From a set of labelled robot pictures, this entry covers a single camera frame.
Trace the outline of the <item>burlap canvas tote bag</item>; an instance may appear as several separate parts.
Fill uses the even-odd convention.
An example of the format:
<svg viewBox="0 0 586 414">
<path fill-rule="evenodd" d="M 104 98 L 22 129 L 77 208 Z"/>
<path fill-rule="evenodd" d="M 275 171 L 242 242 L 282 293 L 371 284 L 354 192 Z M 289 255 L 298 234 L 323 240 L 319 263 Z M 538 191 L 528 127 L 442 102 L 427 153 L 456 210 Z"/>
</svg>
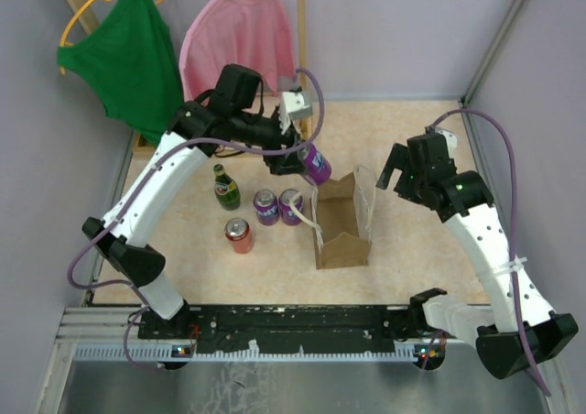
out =
<svg viewBox="0 0 586 414">
<path fill-rule="evenodd" d="M 318 270 L 365 267 L 372 248 L 376 176 L 365 165 L 339 180 L 294 194 L 293 216 L 313 232 Z"/>
</svg>

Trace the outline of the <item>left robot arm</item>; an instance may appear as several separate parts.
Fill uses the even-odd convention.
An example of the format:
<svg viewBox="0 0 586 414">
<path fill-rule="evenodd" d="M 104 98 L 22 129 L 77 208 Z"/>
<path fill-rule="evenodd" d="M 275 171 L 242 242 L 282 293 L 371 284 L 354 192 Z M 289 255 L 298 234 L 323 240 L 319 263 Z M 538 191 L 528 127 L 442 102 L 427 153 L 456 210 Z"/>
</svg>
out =
<svg viewBox="0 0 586 414">
<path fill-rule="evenodd" d="M 304 172 L 298 151 L 304 146 L 290 121 L 311 103 L 300 85 L 290 85 L 292 102 L 281 102 L 270 116 L 250 109 L 262 76 L 238 64 L 222 68 L 214 88 L 184 102 L 172 116 L 148 165 L 126 195 L 102 218 L 88 218 L 82 230 L 95 248 L 123 275 L 123 284 L 158 316 L 159 329 L 178 338 L 190 327 L 189 305 L 164 273 L 166 258 L 149 241 L 181 187 L 220 146 L 263 158 L 273 175 Z"/>
</svg>

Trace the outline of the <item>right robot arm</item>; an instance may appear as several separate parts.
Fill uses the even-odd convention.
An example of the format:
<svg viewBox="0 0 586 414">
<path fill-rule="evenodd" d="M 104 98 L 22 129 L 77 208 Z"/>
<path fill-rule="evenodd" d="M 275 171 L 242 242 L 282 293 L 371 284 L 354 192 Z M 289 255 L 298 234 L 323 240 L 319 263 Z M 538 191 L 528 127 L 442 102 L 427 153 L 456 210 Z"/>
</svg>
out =
<svg viewBox="0 0 586 414">
<path fill-rule="evenodd" d="M 458 171 L 453 143 L 433 127 L 395 143 L 376 187 L 387 189 L 399 171 L 395 193 L 438 215 L 471 261 L 491 308 L 478 310 L 442 289 L 429 289 L 410 300 L 410 329 L 422 337 L 442 331 L 467 343 L 498 379 L 525 372 L 540 380 L 538 365 L 560 353 L 578 324 L 538 291 L 503 230 L 484 179 L 474 170 Z"/>
</svg>

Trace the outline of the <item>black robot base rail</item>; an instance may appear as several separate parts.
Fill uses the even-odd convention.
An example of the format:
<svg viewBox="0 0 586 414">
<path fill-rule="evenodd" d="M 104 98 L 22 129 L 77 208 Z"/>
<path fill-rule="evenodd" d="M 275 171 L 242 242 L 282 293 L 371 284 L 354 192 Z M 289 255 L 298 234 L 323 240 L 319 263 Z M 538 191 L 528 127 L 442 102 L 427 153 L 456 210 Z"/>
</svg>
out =
<svg viewBox="0 0 586 414">
<path fill-rule="evenodd" d="M 254 341 L 262 354 L 393 353 L 395 343 L 435 330 L 407 306 L 200 305 L 167 321 L 140 317 L 143 340 L 186 339 L 201 354 L 236 353 Z"/>
</svg>

